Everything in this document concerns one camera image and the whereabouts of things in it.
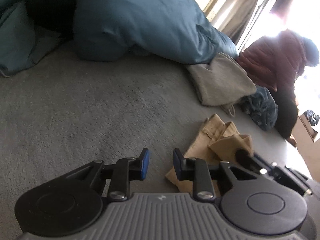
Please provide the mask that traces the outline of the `beige trousers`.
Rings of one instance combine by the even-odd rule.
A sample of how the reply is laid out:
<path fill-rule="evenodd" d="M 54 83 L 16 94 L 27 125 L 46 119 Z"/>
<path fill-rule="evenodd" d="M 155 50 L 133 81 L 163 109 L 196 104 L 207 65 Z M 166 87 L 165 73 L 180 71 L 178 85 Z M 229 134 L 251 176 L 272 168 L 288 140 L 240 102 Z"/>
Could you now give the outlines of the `beige trousers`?
<path fill-rule="evenodd" d="M 184 157 L 200 158 L 211 165 L 220 161 L 237 163 L 237 150 L 245 150 L 252 157 L 254 149 L 251 136 L 239 133 L 234 122 L 224 122 L 217 114 L 213 114 L 203 122 Z"/>

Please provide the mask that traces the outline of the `blue denim jeans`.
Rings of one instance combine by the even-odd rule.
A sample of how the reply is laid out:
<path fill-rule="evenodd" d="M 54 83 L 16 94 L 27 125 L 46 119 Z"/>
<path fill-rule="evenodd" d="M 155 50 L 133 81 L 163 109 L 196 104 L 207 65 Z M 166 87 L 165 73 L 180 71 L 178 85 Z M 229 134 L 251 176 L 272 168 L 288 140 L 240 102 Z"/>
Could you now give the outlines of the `blue denim jeans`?
<path fill-rule="evenodd" d="M 278 105 L 266 87 L 257 86 L 257 91 L 241 98 L 238 105 L 263 131 L 274 128 L 278 117 Z"/>

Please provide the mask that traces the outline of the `shoes on white box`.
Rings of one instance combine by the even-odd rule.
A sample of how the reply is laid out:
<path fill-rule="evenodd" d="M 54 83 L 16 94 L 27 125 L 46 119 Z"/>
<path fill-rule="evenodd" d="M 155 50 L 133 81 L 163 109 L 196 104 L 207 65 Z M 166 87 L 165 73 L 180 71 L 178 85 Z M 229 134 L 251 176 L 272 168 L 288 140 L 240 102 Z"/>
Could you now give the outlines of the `shoes on white box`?
<path fill-rule="evenodd" d="M 306 129 L 309 137 L 313 142 L 316 142 L 319 140 L 319 122 L 316 125 L 312 125 L 309 118 L 306 115 L 307 111 L 300 114 L 298 117 L 300 121 L 302 122 L 304 128 Z"/>

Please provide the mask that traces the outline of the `grey bed blanket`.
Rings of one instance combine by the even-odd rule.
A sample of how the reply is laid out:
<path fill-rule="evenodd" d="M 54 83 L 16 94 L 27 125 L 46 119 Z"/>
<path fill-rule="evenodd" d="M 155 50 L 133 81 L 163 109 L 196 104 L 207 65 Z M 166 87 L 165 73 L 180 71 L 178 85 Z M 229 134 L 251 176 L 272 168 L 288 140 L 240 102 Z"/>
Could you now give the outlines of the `grey bed blanket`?
<path fill-rule="evenodd" d="M 201 105 L 188 71 L 160 57 L 96 63 L 62 48 L 1 78 L 1 239 L 21 235 L 14 207 L 23 193 L 94 160 L 113 164 L 148 148 L 147 178 L 131 190 L 176 192 L 165 177 L 172 152 L 185 152 L 213 114 L 250 135 L 266 161 L 309 175 L 302 156 L 277 131 L 262 131 L 239 109 L 232 118 Z"/>

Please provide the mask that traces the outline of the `seated person in maroon jacket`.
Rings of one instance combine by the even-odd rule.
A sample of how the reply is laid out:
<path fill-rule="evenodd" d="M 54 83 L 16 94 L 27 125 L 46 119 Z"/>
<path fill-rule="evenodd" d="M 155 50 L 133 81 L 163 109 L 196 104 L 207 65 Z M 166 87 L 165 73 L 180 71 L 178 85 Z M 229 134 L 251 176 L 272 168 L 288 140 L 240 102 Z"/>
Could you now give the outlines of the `seated person in maroon jacket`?
<path fill-rule="evenodd" d="M 236 58 L 257 86 L 266 87 L 278 105 L 275 129 L 292 146 L 297 146 L 292 130 L 297 122 L 295 81 L 306 66 L 319 64 L 319 50 L 309 38 L 289 29 L 275 37 L 263 36 Z"/>

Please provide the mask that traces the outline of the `blue duvet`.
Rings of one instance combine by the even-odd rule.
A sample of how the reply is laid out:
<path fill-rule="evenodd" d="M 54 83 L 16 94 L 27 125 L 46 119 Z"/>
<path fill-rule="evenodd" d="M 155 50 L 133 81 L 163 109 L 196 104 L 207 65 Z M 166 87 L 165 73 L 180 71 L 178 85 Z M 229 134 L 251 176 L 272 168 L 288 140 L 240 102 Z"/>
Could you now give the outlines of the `blue duvet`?
<path fill-rule="evenodd" d="M 60 42 L 78 57 L 116 61 L 128 51 L 183 64 L 237 51 L 195 0 L 1 0 L 1 74 L 36 65 Z"/>

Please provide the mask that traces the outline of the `grey sweatpants with drawstring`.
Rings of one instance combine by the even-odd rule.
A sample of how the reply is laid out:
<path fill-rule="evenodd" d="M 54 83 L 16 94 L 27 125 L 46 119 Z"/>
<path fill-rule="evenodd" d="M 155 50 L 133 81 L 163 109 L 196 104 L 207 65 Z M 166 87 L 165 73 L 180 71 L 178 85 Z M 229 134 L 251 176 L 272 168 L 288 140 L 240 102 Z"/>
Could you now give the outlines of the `grey sweatpants with drawstring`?
<path fill-rule="evenodd" d="M 235 116 L 234 105 L 257 91 L 256 85 L 240 65 L 225 53 L 218 53 L 210 64 L 187 65 L 204 106 L 219 106 L 226 114 Z"/>

